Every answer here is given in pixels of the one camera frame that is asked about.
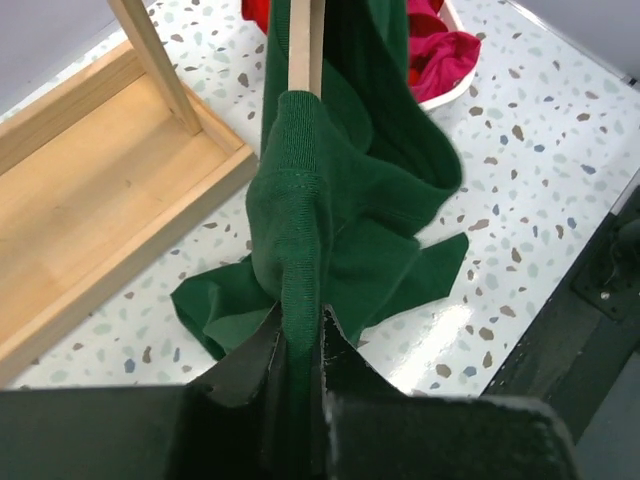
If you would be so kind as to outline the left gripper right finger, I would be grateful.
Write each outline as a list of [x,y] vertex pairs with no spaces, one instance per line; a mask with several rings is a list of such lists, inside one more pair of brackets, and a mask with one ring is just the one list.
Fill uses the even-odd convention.
[[415,402],[382,378],[323,309],[319,385],[328,479],[413,479]]

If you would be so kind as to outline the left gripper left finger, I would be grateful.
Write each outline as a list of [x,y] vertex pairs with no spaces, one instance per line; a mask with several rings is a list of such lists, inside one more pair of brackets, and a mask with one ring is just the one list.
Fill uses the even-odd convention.
[[281,473],[286,340],[282,312],[172,399],[171,479],[276,479]]

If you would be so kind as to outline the green t shirt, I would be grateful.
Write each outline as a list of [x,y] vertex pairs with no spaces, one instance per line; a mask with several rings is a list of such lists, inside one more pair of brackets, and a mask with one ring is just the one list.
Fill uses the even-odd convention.
[[274,305],[293,354],[309,355],[323,305],[357,342],[381,321],[449,295],[468,241],[423,247],[418,233],[458,190],[447,136],[407,82],[402,1],[330,1],[319,95],[288,87],[289,5],[271,5],[260,165],[242,261],[184,280],[180,322],[215,358],[246,341]]

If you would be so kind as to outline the beige wooden hanger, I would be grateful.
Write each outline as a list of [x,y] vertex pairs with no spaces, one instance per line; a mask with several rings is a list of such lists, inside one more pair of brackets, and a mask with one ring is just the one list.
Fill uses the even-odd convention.
[[288,89],[321,97],[324,0],[290,2]]

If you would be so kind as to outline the wooden hanger rack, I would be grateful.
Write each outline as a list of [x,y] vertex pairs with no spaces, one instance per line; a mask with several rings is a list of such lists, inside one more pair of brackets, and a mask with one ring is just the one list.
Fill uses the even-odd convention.
[[140,1],[125,40],[1,126],[1,381],[9,384],[256,170],[177,76]]

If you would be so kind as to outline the magenta shirt in basket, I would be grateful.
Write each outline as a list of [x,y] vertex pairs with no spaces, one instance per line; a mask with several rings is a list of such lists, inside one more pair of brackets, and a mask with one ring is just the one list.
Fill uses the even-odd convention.
[[466,31],[450,31],[439,18],[443,1],[407,3],[409,86],[421,103],[449,91],[477,65],[481,41]]

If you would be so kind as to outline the red t shirt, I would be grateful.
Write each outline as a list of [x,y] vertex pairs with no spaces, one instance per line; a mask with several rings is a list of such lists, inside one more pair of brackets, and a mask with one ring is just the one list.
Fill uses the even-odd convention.
[[241,13],[246,21],[253,21],[262,31],[268,29],[269,0],[242,0]]

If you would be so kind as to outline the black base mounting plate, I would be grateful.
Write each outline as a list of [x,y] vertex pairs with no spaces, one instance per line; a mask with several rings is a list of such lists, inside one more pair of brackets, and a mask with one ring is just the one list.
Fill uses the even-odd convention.
[[639,346],[639,193],[608,214],[485,388],[534,397],[579,439]]

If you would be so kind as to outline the white perforated laundry basket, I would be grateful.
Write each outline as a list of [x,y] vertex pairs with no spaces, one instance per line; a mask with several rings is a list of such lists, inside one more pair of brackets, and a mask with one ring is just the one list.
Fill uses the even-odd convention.
[[[443,5],[439,11],[439,18],[445,23],[450,31],[466,31],[466,28],[451,0],[443,1]],[[470,88],[476,69],[477,65],[474,65],[469,73],[460,79],[449,91],[430,100],[421,102],[421,109],[425,112],[430,112],[459,98]]]

